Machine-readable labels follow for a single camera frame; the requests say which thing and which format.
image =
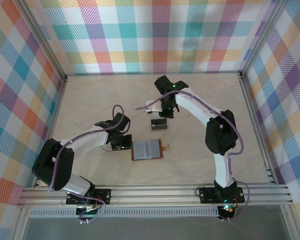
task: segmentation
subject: beige floor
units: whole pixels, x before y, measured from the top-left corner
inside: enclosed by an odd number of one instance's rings
[[[96,185],[209,184],[215,178],[215,161],[205,145],[205,127],[184,108],[169,119],[169,129],[150,130],[150,116],[135,111],[146,101],[160,97],[154,86],[162,74],[71,76],[56,122],[53,138],[62,140],[87,131],[95,123],[111,119],[120,104],[131,119],[133,141],[162,139],[170,149],[161,159],[131,161],[131,151],[105,152],[97,147],[80,156],[73,173]],[[244,140],[244,153],[233,158],[233,173],[247,183],[268,181],[245,100],[234,73],[168,74],[172,82],[183,80],[216,108],[234,113]]]

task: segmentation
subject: plaid wall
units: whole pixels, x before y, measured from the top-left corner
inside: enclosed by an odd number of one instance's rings
[[[67,73],[193,73],[238,71],[275,1],[28,0],[28,5]]]
[[[300,218],[300,0],[289,1],[248,79],[272,164]]]
[[[0,0],[0,240],[41,149],[61,81],[12,0]]]

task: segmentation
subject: metal grate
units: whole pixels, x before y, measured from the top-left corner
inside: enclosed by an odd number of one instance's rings
[[[216,206],[199,207],[108,207],[102,214],[103,217],[125,217],[125,218],[160,218],[160,217],[216,217],[218,208]],[[76,209],[46,209],[33,208],[30,218],[68,218],[75,217]]]

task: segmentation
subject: purple cable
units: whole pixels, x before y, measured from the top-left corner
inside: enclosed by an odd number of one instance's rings
[[[60,150],[58,151],[56,157],[55,157],[55,162],[54,162],[54,167],[53,167],[53,173],[52,173],[52,178],[51,178],[51,183],[50,183],[50,186],[48,188],[48,192],[51,191],[51,189],[53,188],[54,184],[55,184],[55,180],[56,180],[56,174],[57,174],[57,166],[58,166],[58,160],[59,160],[59,157],[60,157],[60,154],[61,152],[66,148],[66,146],[68,146],[71,142],[74,142],[75,140],[78,140],[86,135],[89,135],[89,134],[95,134],[95,133],[100,133],[100,132],[104,132],[104,131],[108,131],[108,130],[111,130],[111,129],[114,129],[116,128],[117,126],[119,126],[119,124],[121,124],[121,122],[123,121],[124,119],[124,116],[125,116],[125,111],[123,109],[122,106],[120,106],[119,104],[116,104],[113,106],[112,108],[112,114],[114,113],[115,111],[115,108],[116,107],[119,107],[122,111],[122,116],[121,116],[121,119],[120,121],[114,125],[114,126],[111,126],[111,127],[108,127],[108,128],[104,128],[104,129],[99,129],[99,130],[94,130],[94,131],[87,131],[87,132],[84,132],[78,136],[75,136],[74,138],[72,138],[70,141],[66,142],[61,148]]]
[[[95,198],[95,197],[90,197],[90,196],[82,196],[82,195],[76,194],[76,193],[71,192],[71,191],[70,191],[69,193],[71,193],[72,195],[75,195],[75,196],[77,196],[77,197],[79,197],[79,198],[96,200],[96,201],[98,201],[98,202],[100,202],[100,203],[103,204],[103,209],[102,209],[102,211],[101,211],[97,216],[91,218],[90,220],[87,220],[87,221],[86,221],[87,224],[88,224],[88,223],[91,223],[93,220],[99,218],[99,217],[101,216],[101,214],[103,214],[103,213],[105,212],[105,210],[106,210],[106,203],[105,203],[105,201],[103,201],[102,199]],[[81,215],[82,215],[82,214],[83,214],[83,213],[79,214],[79,220],[80,220],[81,223],[83,222],[82,219],[81,219]]]
[[[169,96],[170,94],[184,94],[184,95],[187,95],[187,96],[189,96],[189,97],[195,99],[197,102],[199,102],[199,103],[200,103],[201,105],[203,105],[205,108],[207,108],[210,112],[212,112],[212,113],[218,115],[218,116],[221,117],[223,120],[225,120],[225,121],[232,127],[232,129],[234,130],[235,134],[238,136],[239,141],[240,141],[240,151],[238,151],[238,152],[230,152],[230,153],[228,154],[228,167],[229,167],[229,173],[230,173],[231,178],[232,178],[234,181],[236,181],[237,183],[240,183],[240,184],[245,185],[246,188],[247,188],[247,191],[248,191],[247,199],[246,199],[246,201],[245,201],[245,205],[244,205],[242,211],[241,211],[238,215],[234,216],[232,219],[238,218],[238,217],[241,216],[242,213],[246,210],[246,208],[247,208],[247,206],[248,206],[248,203],[249,203],[249,200],[250,200],[250,189],[249,189],[248,185],[247,185],[245,182],[243,182],[243,181],[238,181],[238,180],[236,180],[236,179],[234,178],[234,176],[233,176],[233,174],[232,174],[232,170],[231,170],[231,160],[232,160],[232,159],[231,159],[231,156],[240,155],[240,154],[242,154],[243,151],[244,151],[244,141],[243,141],[243,139],[242,139],[242,137],[241,137],[239,131],[237,130],[236,126],[235,126],[228,118],[226,118],[225,116],[223,116],[221,113],[219,113],[219,112],[213,110],[210,106],[208,106],[208,105],[207,105],[204,101],[202,101],[200,98],[198,98],[198,97],[196,97],[195,95],[192,95],[191,93],[188,93],[188,92],[186,92],[186,91],[173,90],[173,91],[167,92],[166,94],[164,94],[164,95],[162,95],[161,97],[159,97],[157,100],[155,100],[155,101],[149,103],[149,104],[146,105],[146,106],[138,107],[138,108],[136,108],[135,110],[139,111],[139,110],[147,109],[147,108],[149,108],[150,106],[152,106],[153,104],[155,104],[155,103],[157,103],[158,101],[160,101],[161,99],[165,98],[166,96]]]

